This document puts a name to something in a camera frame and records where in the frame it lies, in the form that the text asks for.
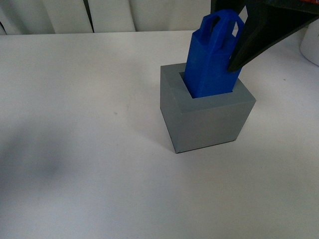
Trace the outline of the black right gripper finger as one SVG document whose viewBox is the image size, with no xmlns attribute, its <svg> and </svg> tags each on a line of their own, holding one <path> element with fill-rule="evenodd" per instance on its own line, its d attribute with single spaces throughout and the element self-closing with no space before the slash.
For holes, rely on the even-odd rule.
<svg viewBox="0 0 319 239">
<path fill-rule="evenodd" d="M 211 12 L 246 8 L 247 19 L 230 57 L 234 72 L 265 50 L 319 18 L 317 0 L 212 0 Z"/>
</svg>

